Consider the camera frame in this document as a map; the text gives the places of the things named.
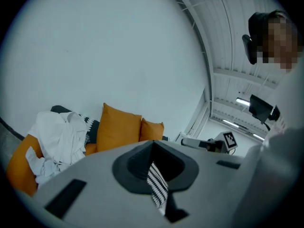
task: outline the striped cloth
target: striped cloth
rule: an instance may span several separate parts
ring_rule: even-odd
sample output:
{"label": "striped cloth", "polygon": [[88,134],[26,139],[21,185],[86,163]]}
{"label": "striped cloth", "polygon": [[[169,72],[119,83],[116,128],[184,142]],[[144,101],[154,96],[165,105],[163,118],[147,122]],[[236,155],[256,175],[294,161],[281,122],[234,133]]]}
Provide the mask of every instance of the striped cloth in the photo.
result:
{"label": "striped cloth", "polygon": [[154,162],[152,162],[149,168],[147,182],[152,189],[152,199],[160,213],[164,216],[168,199],[168,184]]}

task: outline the white wall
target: white wall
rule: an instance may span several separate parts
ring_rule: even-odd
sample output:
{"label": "white wall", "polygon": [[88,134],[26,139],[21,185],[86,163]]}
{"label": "white wall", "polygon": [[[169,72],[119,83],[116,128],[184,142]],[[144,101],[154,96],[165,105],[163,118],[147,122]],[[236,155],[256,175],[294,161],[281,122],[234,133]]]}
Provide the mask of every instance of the white wall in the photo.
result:
{"label": "white wall", "polygon": [[215,138],[219,133],[231,131],[233,133],[233,136],[235,137],[237,141],[238,147],[236,148],[236,151],[233,155],[243,156],[245,157],[249,148],[258,144],[258,141],[254,141],[240,133],[237,133],[230,128],[224,127],[218,123],[212,122],[210,120],[207,121],[203,131],[200,133],[198,139],[200,140],[208,140],[210,138]]}
{"label": "white wall", "polygon": [[99,120],[106,102],[174,139],[208,83],[175,0],[29,0],[0,56],[0,117],[22,135],[53,105]]}

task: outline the floor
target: floor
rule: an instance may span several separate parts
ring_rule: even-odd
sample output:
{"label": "floor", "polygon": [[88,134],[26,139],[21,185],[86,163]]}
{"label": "floor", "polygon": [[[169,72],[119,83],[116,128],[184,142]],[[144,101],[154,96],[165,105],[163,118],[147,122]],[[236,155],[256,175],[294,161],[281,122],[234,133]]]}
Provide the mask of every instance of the floor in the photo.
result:
{"label": "floor", "polygon": [[20,143],[20,139],[16,138],[0,124],[0,164],[4,170],[6,170],[14,151]]}

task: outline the black slot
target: black slot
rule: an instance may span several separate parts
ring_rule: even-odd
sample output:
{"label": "black slot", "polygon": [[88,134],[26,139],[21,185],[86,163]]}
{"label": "black slot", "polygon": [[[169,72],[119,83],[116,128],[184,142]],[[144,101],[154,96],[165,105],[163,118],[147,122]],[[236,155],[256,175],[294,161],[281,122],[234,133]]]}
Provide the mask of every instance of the black slot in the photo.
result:
{"label": "black slot", "polygon": [[62,218],[85,185],[86,182],[84,181],[72,180],[52,201],[49,202],[49,204],[46,205],[45,209],[58,218]]}
{"label": "black slot", "polygon": [[237,163],[233,163],[233,162],[229,162],[229,161],[218,161],[217,164],[225,166],[225,167],[233,168],[233,169],[238,169],[241,165],[241,164],[237,164]]}

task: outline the white sheet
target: white sheet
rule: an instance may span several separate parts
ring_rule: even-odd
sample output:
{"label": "white sheet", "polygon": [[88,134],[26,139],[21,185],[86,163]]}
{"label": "white sheet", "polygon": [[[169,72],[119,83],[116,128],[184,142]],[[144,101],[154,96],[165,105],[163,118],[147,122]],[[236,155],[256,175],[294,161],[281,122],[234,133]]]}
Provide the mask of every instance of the white sheet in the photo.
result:
{"label": "white sheet", "polygon": [[75,112],[40,112],[29,134],[36,137],[44,158],[37,158],[32,148],[26,153],[36,182],[42,184],[84,158],[87,125]]}

